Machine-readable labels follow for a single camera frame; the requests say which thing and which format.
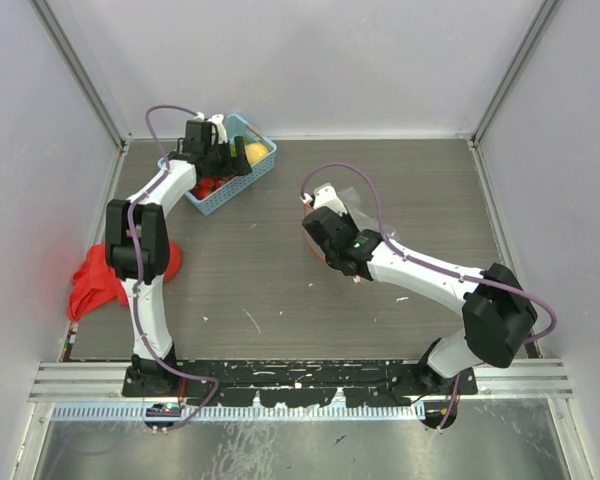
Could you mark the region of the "yellow pear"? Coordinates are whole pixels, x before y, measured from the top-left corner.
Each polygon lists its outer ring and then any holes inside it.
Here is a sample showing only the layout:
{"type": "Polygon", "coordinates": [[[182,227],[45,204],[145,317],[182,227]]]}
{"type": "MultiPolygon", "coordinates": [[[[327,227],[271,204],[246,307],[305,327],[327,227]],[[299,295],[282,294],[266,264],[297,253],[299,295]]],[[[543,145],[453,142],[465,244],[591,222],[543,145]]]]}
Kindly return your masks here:
{"type": "Polygon", "coordinates": [[[255,165],[269,154],[269,150],[262,143],[249,143],[244,147],[247,161],[251,166],[255,165]]]}

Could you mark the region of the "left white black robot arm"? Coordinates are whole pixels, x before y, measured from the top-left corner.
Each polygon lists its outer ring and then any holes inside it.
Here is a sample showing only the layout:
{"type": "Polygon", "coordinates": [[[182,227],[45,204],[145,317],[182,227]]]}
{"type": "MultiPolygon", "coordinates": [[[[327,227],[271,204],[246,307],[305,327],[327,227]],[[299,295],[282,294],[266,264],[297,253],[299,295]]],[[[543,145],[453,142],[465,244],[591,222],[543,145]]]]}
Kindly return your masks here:
{"type": "Polygon", "coordinates": [[[159,172],[146,185],[125,200],[108,203],[105,260],[127,296],[134,332],[129,384],[168,396],[183,379],[164,307],[171,258],[166,217],[201,179],[250,173],[244,139],[229,141],[222,114],[202,115],[186,123],[177,148],[162,155],[159,172]]]}

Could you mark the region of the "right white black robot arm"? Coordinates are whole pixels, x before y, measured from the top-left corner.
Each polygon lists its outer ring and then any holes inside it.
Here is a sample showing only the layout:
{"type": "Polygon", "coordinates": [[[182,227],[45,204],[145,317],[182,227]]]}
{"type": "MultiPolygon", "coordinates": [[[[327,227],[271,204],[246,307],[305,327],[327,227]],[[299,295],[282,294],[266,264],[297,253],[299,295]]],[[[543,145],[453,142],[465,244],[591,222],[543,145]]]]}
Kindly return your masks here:
{"type": "Polygon", "coordinates": [[[530,337],[537,312],[504,265],[452,265],[361,230],[349,214],[327,207],[308,213],[302,226],[332,269],[405,288],[461,318],[462,329],[435,340],[418,361],[417,382],[429,393],[442,393],[458,374],[482,364],[508,368],[530,337]]]}

